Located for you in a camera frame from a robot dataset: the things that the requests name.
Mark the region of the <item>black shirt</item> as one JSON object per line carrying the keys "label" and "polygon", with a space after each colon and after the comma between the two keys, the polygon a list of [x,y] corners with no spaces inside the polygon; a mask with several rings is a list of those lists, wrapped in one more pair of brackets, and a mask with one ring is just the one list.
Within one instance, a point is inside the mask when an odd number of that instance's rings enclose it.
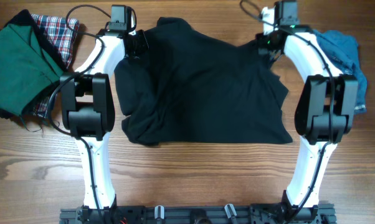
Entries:
{"label": "black shirt", "polygon": [[287,88],[256,41],[234,46],[161,17],[145,31],[149,49],[115,69],[121,127],[137,144],[288,144],[282,122]]}

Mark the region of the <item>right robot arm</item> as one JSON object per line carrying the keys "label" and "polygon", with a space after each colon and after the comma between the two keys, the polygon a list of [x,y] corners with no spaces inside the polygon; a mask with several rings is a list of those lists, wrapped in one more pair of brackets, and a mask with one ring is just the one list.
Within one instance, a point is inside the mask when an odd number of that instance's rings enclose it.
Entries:
{"label": "right robot arm", "polygon": [[304,87],[294,117],[300,148],[292,180],[279,204],[256,210],[276,223],[327,222],[333,205],[321,204],[319,191],[332,153],[352,128],[358,81],[336,67],[314,30],[300,24],[296,1],[277,1],[263,8],[259,21],[263,51],[289,58]]}

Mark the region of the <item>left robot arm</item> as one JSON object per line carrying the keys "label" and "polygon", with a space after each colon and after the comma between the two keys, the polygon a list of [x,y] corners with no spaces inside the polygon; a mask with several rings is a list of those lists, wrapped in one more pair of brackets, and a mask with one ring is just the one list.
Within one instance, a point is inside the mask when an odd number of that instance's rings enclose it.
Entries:
{"label": "left robot arm", "polygon": [[60,223],[123,223],[112,184],[108,142],[115,125],[110,78],[126,56],[148,49],[142,30],[136,30],[136,13],[113,5],[110,21],[95,35],[86,61],[60,79],[62,121],[75,138],[82,160],[83,204],[60,212]]}

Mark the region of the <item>blue denim cloth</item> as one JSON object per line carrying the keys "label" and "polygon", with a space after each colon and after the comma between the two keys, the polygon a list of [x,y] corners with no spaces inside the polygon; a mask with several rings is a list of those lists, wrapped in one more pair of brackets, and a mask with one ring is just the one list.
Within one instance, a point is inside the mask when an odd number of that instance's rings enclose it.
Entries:
{"label": "blue denim cloth", "polygon": [[318,45],[332,64],[343,74],[353,75],[358,81],[358,92],[354,114],[367,112],[366,91],[368,81],[360,67],[359,44],[352,35],[346,35],[338,30],[319,32],[314,30]]}

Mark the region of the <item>plaid red blue shirt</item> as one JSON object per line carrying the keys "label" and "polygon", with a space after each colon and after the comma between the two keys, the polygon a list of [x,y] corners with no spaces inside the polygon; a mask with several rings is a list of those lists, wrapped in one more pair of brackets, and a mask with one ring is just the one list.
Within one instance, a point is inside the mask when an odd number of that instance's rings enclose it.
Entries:
{"label": "plaid red blue shirt", "polygon": [[36,22],[39,30],[44,37],[54,47],[57,55],[61,58],[62,63],[67,70],[73,59],[73,47],[76,39],[76,33],[67,28],[66,22],[73,29],[78,30],[80,22],[71,18],[66,20],[64,17],[44,16],[32,14],[33,20]]}

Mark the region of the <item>black folded garment under green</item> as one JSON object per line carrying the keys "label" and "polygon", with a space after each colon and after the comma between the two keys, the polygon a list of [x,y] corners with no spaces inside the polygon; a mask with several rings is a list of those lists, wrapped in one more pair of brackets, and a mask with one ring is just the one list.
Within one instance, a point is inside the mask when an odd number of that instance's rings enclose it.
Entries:
{"label": "black folded garment under green", "polygon": [[67,71],[71,47],[60,54],[54,37],[64,37],[65,19],[27,9],[0,29],[0,117],[48,117],[49,98]]}

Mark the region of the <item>green folded cloth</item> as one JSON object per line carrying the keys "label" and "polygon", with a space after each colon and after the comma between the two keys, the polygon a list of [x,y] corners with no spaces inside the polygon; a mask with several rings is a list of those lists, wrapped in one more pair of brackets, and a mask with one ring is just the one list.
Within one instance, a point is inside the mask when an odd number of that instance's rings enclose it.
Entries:
{"label": "green folded cloth", "polygon": [[8,24],[0,30],[0,110],[20,116],[63,72],[31,26]]}

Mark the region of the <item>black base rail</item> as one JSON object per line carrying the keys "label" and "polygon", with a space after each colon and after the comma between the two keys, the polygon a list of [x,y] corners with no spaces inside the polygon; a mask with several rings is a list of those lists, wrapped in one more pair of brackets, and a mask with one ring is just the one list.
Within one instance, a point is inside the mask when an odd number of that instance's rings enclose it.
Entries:
{"label": "black base rail", "polygon": [[285,223],[290,216],[280,204],[252,204],[219,207],[156,207],[119,206],[102,210],[103,220],[96,210],[88,207],[62,209],[59,222],[73,223]]}

